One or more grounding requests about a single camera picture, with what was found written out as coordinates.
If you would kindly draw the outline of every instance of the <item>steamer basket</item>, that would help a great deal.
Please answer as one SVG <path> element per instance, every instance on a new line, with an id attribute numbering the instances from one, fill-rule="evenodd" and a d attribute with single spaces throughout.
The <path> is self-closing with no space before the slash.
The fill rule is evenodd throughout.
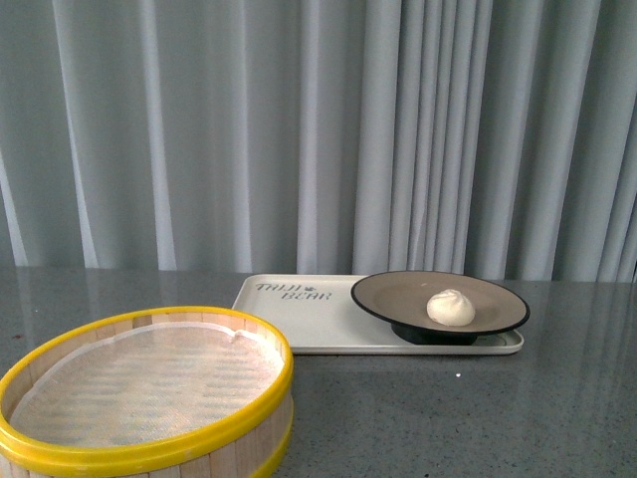
<path id="1" fill-rule="evenodd" d="M 165 439 L 102 448 L 66 446 L 36 440 L 9 424 L 20 400 L 34 383 L 68 354 L 137 328 L 176 322 L 203 322 L 256 334 L 274 346 L 283 367 L 265 391 L 238 411 Z M 292 430 L 292 376 L 292 352 L 283 334 L 267 322 L 242 312 L 214 307 L 171 307 L 88 324 L 35 349 L 0 380 L 0 476 L 270 476 L 285 455 Z"/>

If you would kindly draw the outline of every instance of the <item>white tray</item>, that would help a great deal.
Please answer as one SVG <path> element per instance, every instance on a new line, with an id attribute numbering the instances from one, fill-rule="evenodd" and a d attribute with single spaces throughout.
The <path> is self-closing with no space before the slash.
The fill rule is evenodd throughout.
<path id="1" fill-rule="evenodd" d="M 351 298 L 351 286 L 363 277 L 256 275 L 244 281 L 232 307 L 270 322 L 297 355 L 504 356 L 525 342 L 518 331 L 481 336 L 470 346 L 405 342 Z"/>

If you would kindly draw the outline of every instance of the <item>countertop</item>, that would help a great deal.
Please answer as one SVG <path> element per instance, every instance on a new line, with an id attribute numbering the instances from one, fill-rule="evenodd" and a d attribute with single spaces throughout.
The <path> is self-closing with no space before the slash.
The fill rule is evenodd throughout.
<path id="1" fill-rule="evenodd" d="M 0 269 L 0 372 L 97 319 L 229 308 L 247 277 Z M 634 288 L 498 283 L 531 307 L 514 355 L 296 356 L 293 436 L 276 476 L 637 476 Z"/>

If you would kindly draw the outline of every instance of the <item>black plate rim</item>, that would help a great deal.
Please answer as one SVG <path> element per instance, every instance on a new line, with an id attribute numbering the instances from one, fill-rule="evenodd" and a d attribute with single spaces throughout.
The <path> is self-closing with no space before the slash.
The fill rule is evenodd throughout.
<path id="1" fill-rule="evenodd" d="M 357 298 L 356 298 L 356 288 L 360 286 L 360 284 L 366 280 L 368 280 L 369 278 L 372 277 L 377 277 L 377 276 L 384 276 L 387 274 L 405 274 L 405 273 L 422 273 L 422 272 L 426 272 L 427 274 L 440 274 L 440 275 L 444 275 L 444 276 L 461 276 L 461 277 L 467 277 L 469 279 L 473 279 L 476 281 L 480 281 L 480 282 L 485 282 L 488 284 L 491 284 L 492 286 L 495 287 L 499 287 L 501 289 L 504 289 L 505 291 L 513 294 L 515 297 L 517 297 L 525 306 L 525 316 L 518 322 L 516 322 L 515 324 L 512 324 L 510 326 L 506 326 L 504 328 L 501 329 L 492 329 L 492 330 L 488 330 L 488 331 L 480 331 L 480 332 L 461 332 L 461 331 L 453 331 L 453 330 L 448 330 L 448 331 L 440 331 L 437 329 L 429 329 L 427 327 L 417 327 L 414 326 L 412 324 L 405 324 L 404 322 L 400 322 L 400 321 L 396 321 L 394 319 L 391 319 L 389 317 L 383 316 L 382 314 L 378 314 L 377 312 L 369 309 L 367 306 L 365 306 L 364 304 L 362 304 Z M 529 304 L 527 303 L 527 301 L 525 301 L 520 294 L 512 291 L 511 289 L 509 289 L 508 287 L 505 287 L 501 284 L 496 284 L 492 281 L 488 281 L 486 279 L 479 279 L 477 277 L 473 277 L 473 276 L 468 276 L 466 274 L 456 274 L 453 272 L 440 272 L 440 271 L 389 271 L 389 272 L 379 272 L 376 274 L 370 274 L 368 276 L 363 277 L 362 279 L 357 280 L 350 289 L 350 294 L 351 294 L 351 298 L 354 300 L 354 302 L 361 307 L 366 313 L 371 314 L 372 316 L 388 322 L 390 324 L 395 324 L 397 326 L 400 327 L 405 327 L 405 328 L 410 328 L 410 329 L 414 329 L 416 331 L 419 331 L 421 333 L 426 333 L 426 334 L 431 334 L 431 335 L 436 335 L 436 336 L 447 336 L 447 337 L 477 337 L 477 336 L 492 336 L 495 334 L 502 334 L 504 332 L 508 332 L 508 331 L 512 331 L 513 329 L 517 329 L 518 327 L 521 327 L 522 325 L 524 325 L 528 320 L 529 317 L 531 316 L 531 308 L 529 307 Z"/>

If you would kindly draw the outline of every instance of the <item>curtain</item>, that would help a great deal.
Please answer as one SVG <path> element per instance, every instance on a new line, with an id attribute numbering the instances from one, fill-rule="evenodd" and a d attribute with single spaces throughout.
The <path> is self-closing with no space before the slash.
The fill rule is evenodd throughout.
<path id="1" fill-rule="evenodd" d="M 635 282 L 637 2 L 0 0 L 0 265 Z"/>

